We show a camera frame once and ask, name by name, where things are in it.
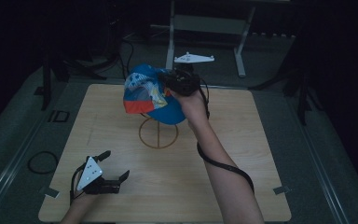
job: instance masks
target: white bracket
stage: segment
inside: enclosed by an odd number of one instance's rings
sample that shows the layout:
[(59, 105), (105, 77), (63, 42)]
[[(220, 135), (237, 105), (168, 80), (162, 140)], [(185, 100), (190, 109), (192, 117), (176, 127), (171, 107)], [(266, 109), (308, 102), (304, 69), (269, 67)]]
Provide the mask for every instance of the white bracket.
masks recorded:
[(85, 188), (89, 183), (94, 181), (102, 174), (103, 170), (101, 169), (101, 167), (92, 157), (89, 157), (86, 163), (86, 167), (84, 168), (83, 174), (80, 177), (79, 183), (77, 184), (77, 190)]
[(190, 54), (189, 52), (179, 58), (175, 57), (174, 59), (174, 62), (176, 63), (207, 63), (213, 61), (214, 61), (214, 56), (205, 57), (205, 56)]

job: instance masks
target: cap brim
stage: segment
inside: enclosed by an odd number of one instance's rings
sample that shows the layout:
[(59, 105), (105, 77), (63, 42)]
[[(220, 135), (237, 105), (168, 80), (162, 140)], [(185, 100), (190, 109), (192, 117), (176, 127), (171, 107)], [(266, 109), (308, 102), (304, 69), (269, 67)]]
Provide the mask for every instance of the cap brim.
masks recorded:
[(185, 120), (186, 117), (182, 112), (182, 107), (180, 106), (179, 102), (177, 102), (173, 96), (166, 97), (165, 99), (168, 102), (167, 105), (148, 112), (147, 115), (161, 123), (169, 125), (178, 124)]

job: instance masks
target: cap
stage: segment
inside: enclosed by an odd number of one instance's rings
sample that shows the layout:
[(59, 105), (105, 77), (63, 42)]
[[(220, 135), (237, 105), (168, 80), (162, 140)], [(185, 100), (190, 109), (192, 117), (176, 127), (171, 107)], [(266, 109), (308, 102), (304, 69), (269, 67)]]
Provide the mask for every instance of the cap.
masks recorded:
[(158, 80), (158, 74), (169, 71), (148, 64), (134, 67), (124, 83), (123, 103), (129, 114), (147, 114), (165, 124), (185, 119), (182, 108), (170, 91)]

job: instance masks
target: gray floor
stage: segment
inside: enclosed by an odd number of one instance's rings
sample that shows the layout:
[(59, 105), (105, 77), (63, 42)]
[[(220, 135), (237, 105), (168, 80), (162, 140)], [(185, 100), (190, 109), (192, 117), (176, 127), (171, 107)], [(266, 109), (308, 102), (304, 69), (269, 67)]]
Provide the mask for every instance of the gray floor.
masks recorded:
[[(165, 66), (167, 45), (141, 43), (133, 35), (127, 39), (134, 46), (131, 66)], [(246, 89), (276, 74), (292, 41), (279, 36), (250, 36), (242, 53), (245, 78), (236, 75), (232, 48), (178, 44), (175, 56), (187, 51), (213, 55), (216, 61), (195, 64), (196, 72), (210, 86)], [(130, 51), (130, 46), (123, 44), (125, 61)], [(109, 77), (104, 83), (122, 82), (119, 65), (101, 75)], [(49, 185), (52, 174), (30, 172), (27, 161), (40, 151), (60, 157), (87, 87), (96, 83), (77, 76), (68, 83), (54, 82), (53, 101), (47, 111), (41, 111), (42, 99), (34, 96), (41, 77), (41, 70), (35, 71), (0, 117), (0, 179), (7, 180), (5, 185), (1, 181), (0, 187), (9, 186), (0, 188), (0, 223), (41, 223), (37, 214), (44, 195), (38, 191)], [(292, 212), (288, 223), (358, 223), (358, 177), (334, 128), (325, 113), (313, 105), (306, 114), (307, 126), (302, 126), (296, 117), (297, 98), (284, 97), (283, 84), (253, 94), (282, 184), (290, 189), (286, 193)], [(70, 112), (68, 121), (48, 122), (52, 110)], [(36, 163), (41, 169), (54, 167), (47, 155), (37, 158)]]

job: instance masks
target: light wood tabletop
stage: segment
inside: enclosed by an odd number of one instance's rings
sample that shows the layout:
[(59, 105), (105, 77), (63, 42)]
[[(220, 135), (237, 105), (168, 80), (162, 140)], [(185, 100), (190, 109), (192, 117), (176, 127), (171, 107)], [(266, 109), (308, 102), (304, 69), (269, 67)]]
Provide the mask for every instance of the light wood tabletop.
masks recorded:
[[(291, 218), (282, 185), (269, 149), (253, 95), (245, 90), (209, 89), (210, 121), (228, 154), (254, 181), (257, 198), (266, 221)], [(119, 194), (104, 194), (84, 221), (90, 222), (222, 222), (219, 207), (196, 138), (187, 122), (174, 126), (145, 121), (127, 114), (123, 106), (124, 87), (93, 84), (84, 98), (63, 150), (50, 187), (60, 192), (47, 196), (39, 212), (45, 222), (59, 222), (69, 208), (71, 178), (87, 156), (111, 150), (98, 164), (103, 178), (117, 179), (130, 170)]]

